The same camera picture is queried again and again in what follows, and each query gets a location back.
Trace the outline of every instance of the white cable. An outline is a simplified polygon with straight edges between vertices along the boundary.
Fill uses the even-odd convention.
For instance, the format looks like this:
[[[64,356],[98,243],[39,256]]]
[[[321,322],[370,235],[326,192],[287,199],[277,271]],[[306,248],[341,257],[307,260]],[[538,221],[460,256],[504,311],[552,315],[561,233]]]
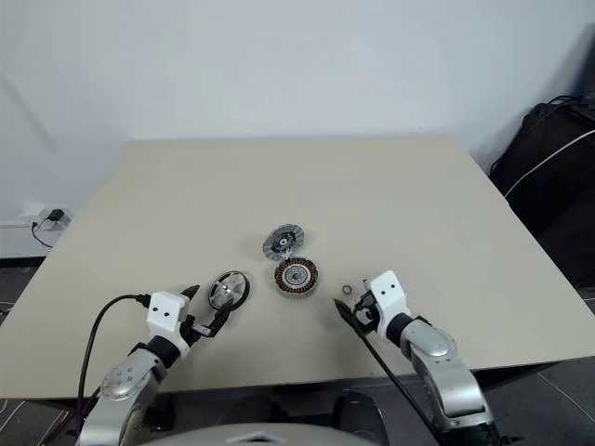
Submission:
[[[570,398],[570,396],[564,392],[561,388],[559,388],[558,386],[556,386],[554,383],[552,383],[551,381],[549,381],[543,374],[541,374],[541,372],[537,372],[537,374],[541,377],[541,379],[543,379],[546,383],[548,383],[550,386],[552,386],[553,388],[555,388],[556,390],[558,390],[560,393],[563,394],[564,397],[566,397],[570,402],[572,402],[576,408],[583,413],[583,415],[585,415],[589,420],[591,420],[591,423],[595,424],[595,418],[593,418],[591,415],[589,415],[587,413],[587,411],[585,409],[583,409],[575,400],[573,400],[572,398]]]
[[[4,430],[4,428],[7,426],[8,422],[12,419],[13,416],[15,416],[15,413],[19,411],[19,409],[22,407],[22,405],[27,402],[27,401],[21,401],[20,404],[15,407],[14,411],[12,411],[10,413],[10,415],[8,416],[8,418],[6,419],[6,421],[4,422],[4,424],[2,424],[0,426],[0,432],[2,432]]]
[[[595,130],[589,130],[587,133],[582,134],[580,137],[577,137],[577,138],[573,139],[572,141],[570,141],[565,146],[562,146],[559,149],[557,149],[550,156],[548,156],[545,160],[543,160],[541,163],[538,163],[535,167],[533,167],[531,170],[529,170],[527,173],[525,173],[522,177],[520,177],[519,179],[517,179],[517,182],[514,183],[512,185],[512,187],[509,189],[509,191],[504,194],[504,198],[508,197],[509,194],[514,190],[514,188],[516,188],[519,185],[519,183],[521,181],[523,181],[529,175],[533,174],[539,167],[541,167],[543,164],[547,163],[549,160],[551,160],[558,153],[560,153],[561,151],[564,151],[564,150],[568,149],[570,146],[572,146],[573,144],[577,143],[581,139],[586,138],[586,137],[588,137],[590,135],[593,135],[594,133],[595,133]]]
[[[64,411],[59,411],[58,416],[56,418],[54,418],[54,421],[52,421],[52,424],[49,425],[49,427],[46,429],[46,432],[44,432],[44,435],[42,435],[41,439],[39,439],[39,441],[37,441],[37,446],[44,446],[45,443],[43,443],[43,441],[44,441],[44,439],[46,439],[46,435],[49,433],[49,431],[52,429],[52,427],[54,427],[54,425],[59,420],[59,418],[63,415],[64,415]]]

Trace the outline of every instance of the metal disc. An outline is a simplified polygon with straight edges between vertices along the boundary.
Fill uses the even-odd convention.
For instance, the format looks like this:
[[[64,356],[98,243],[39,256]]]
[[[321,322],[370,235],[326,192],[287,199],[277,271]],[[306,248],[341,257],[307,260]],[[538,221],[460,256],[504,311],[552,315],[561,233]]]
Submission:
[[[250,293],[250,281],[240,271],[229,271],[220,276],[208,292],[208,303],[220,309],[228,300],[233,301],[232,309],[240,307]]]
[[[318,269],[307,258],[293,257],[279,264],[274,279],[285,295],[307,295],[318,283]]]
[[[262,252],[270,260],[286,260],[304,244],[304,230],[298,225],[282,225],[262,244]]]

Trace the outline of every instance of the white wall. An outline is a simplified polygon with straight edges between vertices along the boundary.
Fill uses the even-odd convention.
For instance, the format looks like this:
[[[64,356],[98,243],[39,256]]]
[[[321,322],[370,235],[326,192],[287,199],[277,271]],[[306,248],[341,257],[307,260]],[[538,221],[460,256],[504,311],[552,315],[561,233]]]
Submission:
[[[569,92],[592,0],[0,0],[0,224],[131,138],[445,133],[486,167]],[[0,230],[0,257],[42,255]]]

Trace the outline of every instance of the gray floor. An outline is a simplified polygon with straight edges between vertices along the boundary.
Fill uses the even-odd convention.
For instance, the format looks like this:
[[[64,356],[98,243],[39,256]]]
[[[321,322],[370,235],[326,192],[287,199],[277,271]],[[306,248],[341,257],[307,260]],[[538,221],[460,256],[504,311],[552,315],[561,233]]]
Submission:
[[[0,269],[0,301],[15,302],[33,275],[34,269]],[[585,303],[595,312],[595,300],[587,300]],[[9,307],[5,304],[0,305],[2,309]],[[416,381],[409,382],[407,386],[414,396],[425,404],[423,387]],[[372,397],[383,413],[391,444],[434,444],[394,387],[382,380],[375,382],[373,386],[356,387],[355,390]],[[339,386],[330,386],[303,394],[273,397],[292,415],[302,415],[330,410],[340,392]],[[178,417],[175,432],[212,426],[241,393],[242,391],[210,391],[177,395]],[[533,374],[489,391],[486,398],[495,413],[500,432],[525,438],[523,442],[516,444],[595,445],[595,358],[558,364],[541,374]],[[20,403],[21,401],[10,400],[2,411],[4,401],[0,400],[0,426]],[[0,446],[38,444],[52,421],[59,415],[60,411],[57,409],[27,401],[8,420],[6,426],[0,428]],[[167,434],[141,430],[139,439],[149,440],[162,435]],[[63,434],[51,444],[72,446],[74,438]]]

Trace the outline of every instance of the black cable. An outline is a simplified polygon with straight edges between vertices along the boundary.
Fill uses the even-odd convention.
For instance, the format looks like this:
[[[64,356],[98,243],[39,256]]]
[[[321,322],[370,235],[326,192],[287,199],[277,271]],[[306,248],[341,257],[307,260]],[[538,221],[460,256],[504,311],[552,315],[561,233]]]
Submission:
[[[43,246],[47,247],[47,248],[53,248],[54,246],[52,246],[51,244],[47,244],[46,242],[44,242],[43,240],[41,240],[39,237],[37,237],[37,234],[35,234],[35,228],[41,228],[41,223],[37,224],[36,221],[34,221],[31,224],[31,235],[33,236],[34,239],[36,239],[38,242],[40,242]]]
[[[517,136],[515,139],[512,140],[512,143],[510,144],[510,146],[492,163],[492,165],[490,166],[490,174],[489,177],[492,177],[492,175],[494,174],[494,169],[496,168],[497,164],[502,161],[502,158],[504,158],[504,156],[513,148],[515,148],[516,146],[519,145],[519,143],[527,138],[527,136],[529,134],[531,134],[536,128],[539,127],[539,125],[541,123],[544,122],[544,120],[546,120],[548,117],[550,117],[554,112],[556,112],[562,105],[566,105],[569,102],[574,102],[576,100],[581,99],[581,97],[577,97],[577,96],[558,96],[554,99],[552,99],[550,102],[548,102],[548,105],[553,104],[553,102],[555,102],[556,100],[560,100],[562,98],[566,98],[564,100],[562,100],[562,102],[560,102],[559,104],[556,104],[552,107],[552,109],[550,111],[548,111],[547,113],[545,113],[541,118],[539,118],[535,124],[533,124],[527,131],[523,132],[522,134],[520,134],[519,136]]]
[[[91,358],[91,349],[93,348],[93,342],[95,341],[95,335],[97,334],[97,330],[99,328],[99,323],[101,322],[101,318],[103,318],[103,316],[105,315],[107,310],[110,309],[110,307],[113,304],[120,302],[121,300],[127,300],[127,299],[134,299],[134,300],[137,300],[138,302],[140,302],[139,299],[141,298],[141,296],[142,295],[121,295],[119,297],[116,297],[115,299],[112,299],[110,302],[108,302],[105,305],[105,307],[103,307],[101,309],[101,311],[97,315],[97,318],[95,319],[95,323],[93,323],[93,328],[91,328],[89,340],[86,343],[85,357],[83,358],[83,365],[81,367],[81,375],[80,375],[79,381],[78,381],[78,394],[77,394],[77,398],[76,398],[76,435],[77,435],[77,437],[80,435],[81,429],[83,428],[83,412],[84,412],[83,400],[85,397],[84,394],[85,394],[86,370],[88,369],[88,366],[89,366],[89,359]]]
[[[424,425],[426,425],[426,427],[428,428],[428,430],[430,431],[431,435],[434,437],[436,442],[438,444],[442,444],[440,434],[439,434],[438,430],[436,429],[436,427],[428,419],[428,417],[426,416],[424,411],[421,409],[421,407],[419,407],[419,404],[417,404],[417,401],[414,400],[413,396],[409,393],[409,390],[407,390],[405,388],[403,383],[399,380],[399,378],[397,378],[394,375],[394,373],[389,368],[387,363],[384,362],[382,357],[378,354],[378,352],[376,351],[374,346],[372,346],[372,344],[370,344],[370,341],[368,341],[367,337],[365,337],[365,334],[362,331],[362,328],[360,327],[359,323],[357,322],[357,318],[355,317],[355,315],[352,314],[351,316],[356,319],[356,321],[354,321],[354,324],[351,325],[353,327],[353,329],[355,330],[355,333],[360,337],[360,339],[362,339],[362,341],[364,341],[365,346],[367,347],[369,352],[372,353],[372,356],[378,362],[380,367],[382,367],[382,370],[384,370],[384,372],[387,374],[390,381],[392,381],[392,384],[394,384],[399,389],[399,391],[403,394],[403,396],[405,397],[407,402],[409,402],[409,404],[411,404],[411,407],[414,408],[417,415],[419,416],[419,418],[421,418],[421,421],[423,421]]]

